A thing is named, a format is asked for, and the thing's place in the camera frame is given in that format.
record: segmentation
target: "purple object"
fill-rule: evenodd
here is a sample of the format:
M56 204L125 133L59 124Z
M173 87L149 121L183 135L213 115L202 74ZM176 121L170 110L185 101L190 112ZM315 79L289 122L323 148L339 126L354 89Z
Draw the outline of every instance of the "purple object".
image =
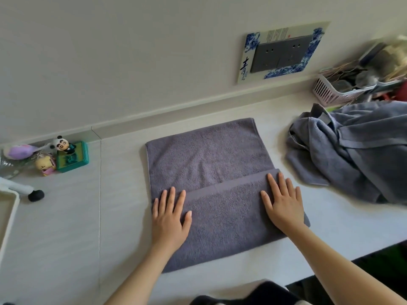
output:
M22 144L19 146L12 146L10 148L4 148L3 154L8 159L20 160L26 159L33 155L34 152L38 151L38 147L31 146L29 144Z
M200 128L146 143L151 198L174 186L187 191L188 238L164 272L247 251L285 237L268 219L260 191L278 169L252 118Z

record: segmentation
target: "black rubber foot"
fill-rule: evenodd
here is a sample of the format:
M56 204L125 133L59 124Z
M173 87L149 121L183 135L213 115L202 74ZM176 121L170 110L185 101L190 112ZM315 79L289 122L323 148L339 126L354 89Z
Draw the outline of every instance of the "black rubber foot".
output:
M28 195L28 200L31 202L36 202L43 199L45 196L42 190L34 190L31 194Z

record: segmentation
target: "finger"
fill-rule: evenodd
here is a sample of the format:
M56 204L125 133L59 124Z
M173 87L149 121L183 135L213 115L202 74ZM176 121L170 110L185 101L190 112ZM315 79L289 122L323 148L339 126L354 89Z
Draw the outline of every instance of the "finger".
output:
M295 199L295 188L293 186L293 183L291 182L291 179L287 178L285 180L285 184L287 185L288 195L290 195L291 198Z
M155 198L153 204L153 219L156 219L157 217L158 217L158 198Z
M167 208L166 212L172 214L174 211L174 200L176 199L176 188L171 187L170 189L170 196L168 196Z
M267 179L269 180L270 187L272 188L274 199L281 196L280 189L277 185L276 180L273 178L271 174L267 174Z
M283 196L288 196L287 184L285 183L284 174L278 173L278 184L280 186L280 192Z
M186 196L186 191L185 190L181 191L180 197L178 198L178 201L177 201L176 208L174 210L174 214L177 215L178 218L181 217L182 208L184 207L185 196Z
M299 186L295 188L295 198L297 199L298 202L302 204L301 189Z
M263 200L263 203L264 203L264 206L266 207L266 209L273 210L273 205L272 205L269 195L264 190L262 190L260 192L260 194L261 194L261 200Z
M161 194L160 205L158 208L158 215L163 215L165 213L165 200L167 200L167 190L164 189Z
M184 224L182 225L182 232L188 236L189 229L191 229L192 224L192 211L188 211L185 215Z

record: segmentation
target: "baseboard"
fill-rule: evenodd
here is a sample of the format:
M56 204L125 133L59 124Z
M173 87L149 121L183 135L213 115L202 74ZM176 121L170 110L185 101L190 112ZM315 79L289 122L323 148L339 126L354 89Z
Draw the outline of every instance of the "baseboard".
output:
M302 76L284 82L276 82L233 93L204 98L201 100L160 108L150 112L129 117L93 124L81 128L73 128L63 132L50 133L39 137L16 141L13 144L30 143L41 145L62 135L68 141L92 142L110 138L137 130L156 127L163 124L179 122L227 109L246 106L289 94L311 90L316 77Z

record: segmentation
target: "white wall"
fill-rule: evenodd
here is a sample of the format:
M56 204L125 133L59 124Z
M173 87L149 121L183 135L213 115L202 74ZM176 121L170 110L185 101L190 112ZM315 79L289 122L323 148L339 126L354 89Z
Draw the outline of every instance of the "white wall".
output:
M0 0L0 143L270 83L236 86L244 35L332 21L295 74L309 75L406 30L406 8L407 0Z

